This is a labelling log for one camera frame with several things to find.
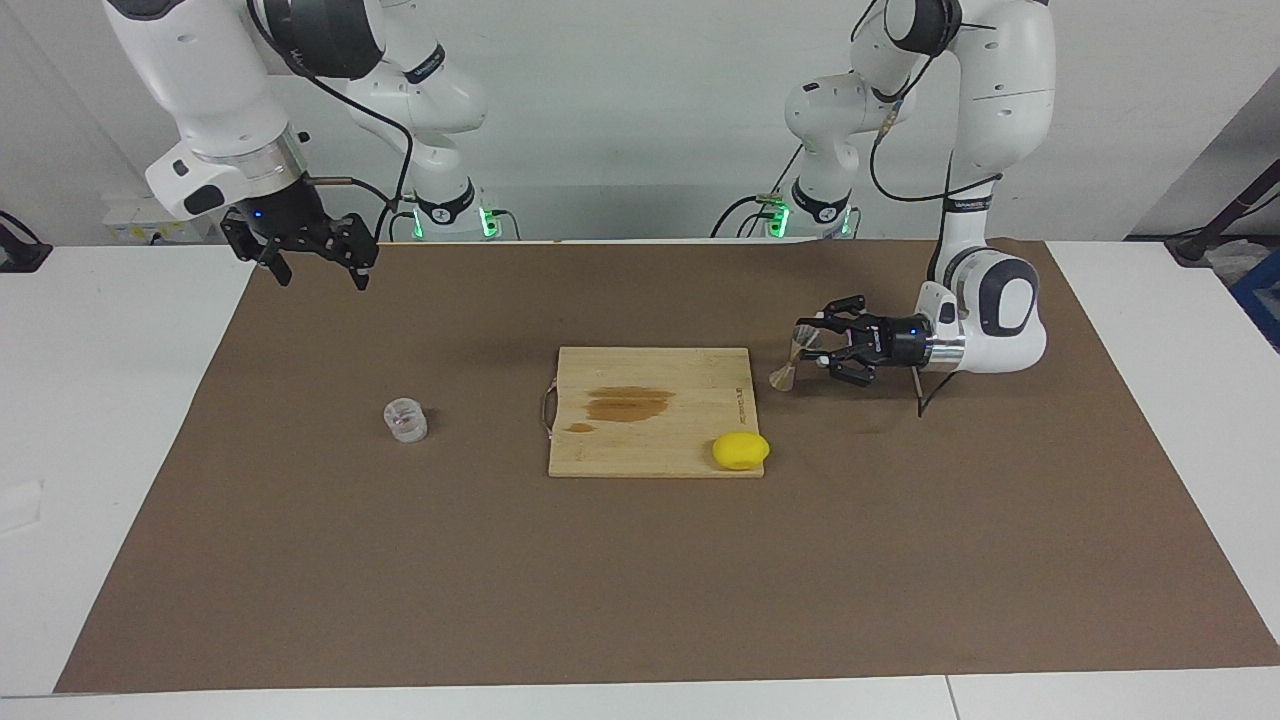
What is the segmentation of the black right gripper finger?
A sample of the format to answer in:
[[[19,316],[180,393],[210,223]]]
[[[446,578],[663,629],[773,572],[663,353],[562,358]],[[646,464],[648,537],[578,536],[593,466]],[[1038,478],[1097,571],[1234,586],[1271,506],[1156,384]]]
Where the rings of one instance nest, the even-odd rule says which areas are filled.
[[[221,232],[241,261],[265,268],[280,287],[291,284],[292,269],[280,255],[279,243],[273,240],[261,241],[241,214],[225,214]]]
[[[378,254],[379,245],[360,214],[349,213],[328,222],[325,259],[343,266],[357,291],[369,287]]]

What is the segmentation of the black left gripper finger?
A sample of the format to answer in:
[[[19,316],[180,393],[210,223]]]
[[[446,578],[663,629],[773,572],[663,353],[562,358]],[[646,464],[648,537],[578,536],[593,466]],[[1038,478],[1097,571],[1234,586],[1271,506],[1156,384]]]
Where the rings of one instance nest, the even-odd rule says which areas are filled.
[[[872,345],[815,351],[815,364],[824,368],[831,379],[859,387],[876,382],[877,368],[883,360],[883,354]]]
[[[867,299],[855,295],[828,302],[814,316],[796,320],[796,337],[827,331],[846,337],[870,336],[882,329],[882,318],[867,313]]]

